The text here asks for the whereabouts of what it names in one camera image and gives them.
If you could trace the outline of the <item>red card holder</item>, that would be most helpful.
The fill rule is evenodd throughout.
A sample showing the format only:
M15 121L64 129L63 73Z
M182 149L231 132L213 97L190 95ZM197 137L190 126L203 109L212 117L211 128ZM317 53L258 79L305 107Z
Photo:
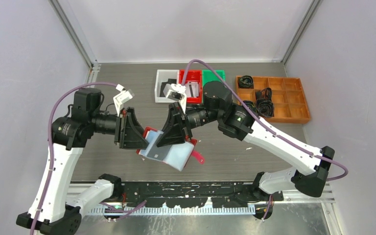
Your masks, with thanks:
M178 171L184 169L190 157L196 159L200 164L205 163L205 158L194 150L197 144L196 139L190 139L180 144L157 147L156 142L162 134L162 131L146 127L143 136L148 141L148 147L146 149L137 150L137 153L145 159L162 162Z

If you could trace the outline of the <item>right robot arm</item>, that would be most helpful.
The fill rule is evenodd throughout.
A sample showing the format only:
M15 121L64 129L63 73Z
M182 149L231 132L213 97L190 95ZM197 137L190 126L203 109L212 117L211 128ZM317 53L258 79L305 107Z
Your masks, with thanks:
M258 201L264 201L283 190L296 189L320 197L328 180L330 161L334 150L328 146L309 146L278 130L263 118L233 102L233 92L223 83L212 81L203 89L203 103L184 108L185 87L167 84L164 94L172 99L167 121L158 138L158 147L180 144L192 138L192 130L210 122L218 123L224 135L259 146L290 164L290 168L277 172L260 172L252 187Z

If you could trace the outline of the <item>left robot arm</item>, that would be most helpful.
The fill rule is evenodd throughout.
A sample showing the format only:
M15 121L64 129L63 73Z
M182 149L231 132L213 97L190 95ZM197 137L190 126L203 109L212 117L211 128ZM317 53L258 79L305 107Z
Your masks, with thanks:
M32 235L73 235L92 208L106 199L117 202L124 198L121 179L105 173L75 199L67 200L76 164L94 134L112 135L121 149L148 146L134 109L124 108L133 98L133 92L121 85L115 88L118 94L113 98L117 111L114 115L101 111L105 98L102 91L87 85L70 91L74 99L65 116L55 118L51 112L46 168L33 204L16 220L18 226L29 229Z

